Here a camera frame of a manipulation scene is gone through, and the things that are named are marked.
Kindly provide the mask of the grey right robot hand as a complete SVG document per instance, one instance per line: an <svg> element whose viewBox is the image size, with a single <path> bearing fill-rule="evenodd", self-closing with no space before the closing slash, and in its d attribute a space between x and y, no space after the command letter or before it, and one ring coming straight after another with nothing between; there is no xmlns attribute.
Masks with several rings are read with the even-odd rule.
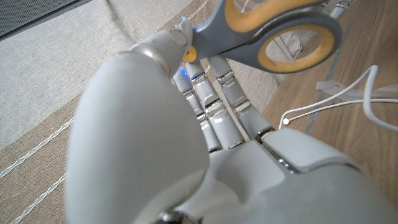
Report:
<svg viewBox="0 0 398 224"><path fill-rule="evenodd" d="M334 19L339 19L354 0L327 0L323 5L323 13Z"/></svg>

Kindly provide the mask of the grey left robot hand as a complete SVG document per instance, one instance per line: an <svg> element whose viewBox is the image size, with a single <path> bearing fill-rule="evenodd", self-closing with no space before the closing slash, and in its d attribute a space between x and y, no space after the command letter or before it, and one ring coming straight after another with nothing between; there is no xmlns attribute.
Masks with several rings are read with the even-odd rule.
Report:
<svg viewBox="0 0 398 224"><path fill-rule="evenodd" d="M209 152L170 81L191 42L181 18L90 80L69 140L69 223L397 222L355 162L294 129Z"/></svg>

